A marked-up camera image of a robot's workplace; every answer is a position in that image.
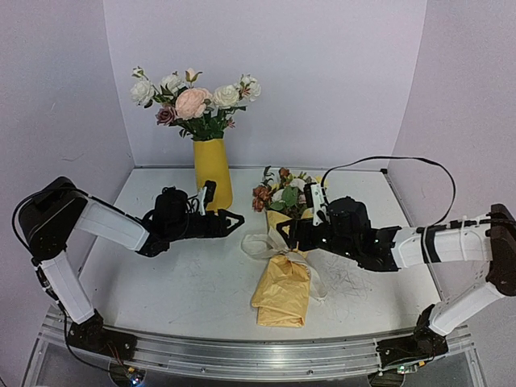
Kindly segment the cream printed ribbon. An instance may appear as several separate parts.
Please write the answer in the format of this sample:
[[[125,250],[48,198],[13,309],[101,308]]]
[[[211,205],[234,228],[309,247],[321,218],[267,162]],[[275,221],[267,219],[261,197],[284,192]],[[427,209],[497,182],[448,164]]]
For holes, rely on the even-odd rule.
[[[268,260],[274,256],[285,256],[291,262],[300,264],[306,269],[310,278],[310,296],[318,302],[326,300],[327,288],[317,269],[303,254],[291,250],[278,231],[269,228],[267,234],[247,234],[243,237],[240,247],[253,260]]]

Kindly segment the yellow paper bouquet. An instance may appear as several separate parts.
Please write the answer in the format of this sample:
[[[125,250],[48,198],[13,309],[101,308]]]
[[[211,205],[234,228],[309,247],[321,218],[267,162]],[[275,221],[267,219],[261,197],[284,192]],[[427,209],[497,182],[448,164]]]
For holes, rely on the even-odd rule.
[[[252,209],[265,213],[268,229],[289,219],[312,218],[303,189],[316,182],[309,174],[293,174],[287,168],[274,172],[264,168],[261,183],[252,191]],[[308,252],[298,251],[308,258]],[[304,327],[310,300],[310,278],[306,269],[285,256],[264,260],[267,266],[258,282],[251,305],[256,323],[263,327]]]

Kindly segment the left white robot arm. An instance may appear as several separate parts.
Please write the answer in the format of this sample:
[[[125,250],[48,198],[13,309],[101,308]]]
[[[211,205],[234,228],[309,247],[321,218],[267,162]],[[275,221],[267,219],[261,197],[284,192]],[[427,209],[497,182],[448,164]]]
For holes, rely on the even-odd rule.
[[[63,315],[64,343],[70,352],[123,362],[134,357],[138,342],[135,335],[106,326],[69,259],[71,238],[76,233],[92,235],[148,259],[179,241],[226,238],[245,218],[227,209],[210,209],[217,192],[214,181],[193,196],[164,187],[153,208],[138,218],[58,177],[17,204],[12,231],[28,251],[42,290]]]

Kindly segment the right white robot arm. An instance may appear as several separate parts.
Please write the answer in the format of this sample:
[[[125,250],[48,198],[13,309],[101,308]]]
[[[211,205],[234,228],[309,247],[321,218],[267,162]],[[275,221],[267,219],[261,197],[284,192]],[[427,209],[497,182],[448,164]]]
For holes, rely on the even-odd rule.
[[[446,354],[447,336],[456,327],[495,301],[515,295],[515,220],[502,204],[474,219],[374,228],[365,204],[345,197],[318,209],[313,218],[284,221],[276,229],[292,249],[321,249],[375,273],[423,264],[488,263],[487,273],[477,275],[462,294],[429,305],[410,335],[377,344],[383,370],[408,368]]]

